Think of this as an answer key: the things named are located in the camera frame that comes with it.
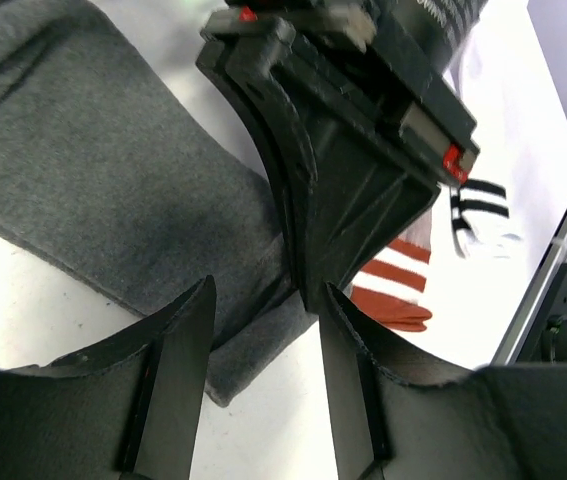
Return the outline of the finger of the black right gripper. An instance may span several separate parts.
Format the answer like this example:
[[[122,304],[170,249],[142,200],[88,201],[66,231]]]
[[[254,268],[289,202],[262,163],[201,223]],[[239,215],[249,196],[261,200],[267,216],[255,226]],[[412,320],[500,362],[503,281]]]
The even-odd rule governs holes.
[[[323,285],[344,288],[374,254],[432,204],[435,183],[338,91],[334,68],[289,56],[282,88],[291,109],[283,158],[289,182],[294,264],[305,305]]]
[[[312,178],[302,141],[293,132],[295,110],[268,65],[239,57],[249,45],[206,44],[199,70],[230,103],[252,138],[274,197],[294,286],[304,307],[315,310],[316,293],[307,267],[307,200]]]

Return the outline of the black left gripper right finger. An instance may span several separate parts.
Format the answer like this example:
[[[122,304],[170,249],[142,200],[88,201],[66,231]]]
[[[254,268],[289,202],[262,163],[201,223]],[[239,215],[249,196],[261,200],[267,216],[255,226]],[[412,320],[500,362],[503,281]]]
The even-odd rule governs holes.
[[[470,371],[322,290],[320,336],[342,479],[567,479],[567,363]]]

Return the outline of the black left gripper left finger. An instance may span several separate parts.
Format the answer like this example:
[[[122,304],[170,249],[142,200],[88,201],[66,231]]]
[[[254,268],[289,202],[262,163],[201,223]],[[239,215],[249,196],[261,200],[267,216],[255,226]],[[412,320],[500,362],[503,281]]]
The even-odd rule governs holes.
[[[0,479],[185,479],[215,316],[204,278],[53,363],[0,370]]]

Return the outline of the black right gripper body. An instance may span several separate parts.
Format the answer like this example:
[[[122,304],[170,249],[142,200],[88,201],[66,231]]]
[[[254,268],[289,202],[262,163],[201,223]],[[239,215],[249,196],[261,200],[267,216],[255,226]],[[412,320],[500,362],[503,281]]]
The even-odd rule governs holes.
[[[477,1],[229,1],[200,34],[256,37],[280,21],[333,68],[378,131],[441,180],[465,180],[479,155],[476,122],[443,76],[480,16]]]

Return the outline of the dark grey sock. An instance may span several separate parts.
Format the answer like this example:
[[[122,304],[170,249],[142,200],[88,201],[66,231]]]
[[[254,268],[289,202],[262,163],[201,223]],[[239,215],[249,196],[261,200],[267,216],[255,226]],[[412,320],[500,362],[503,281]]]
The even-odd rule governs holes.
[[[221,407],[313,322],[268,182],[88,1],[0,1],[0,235],[140,315],[212,275]]]

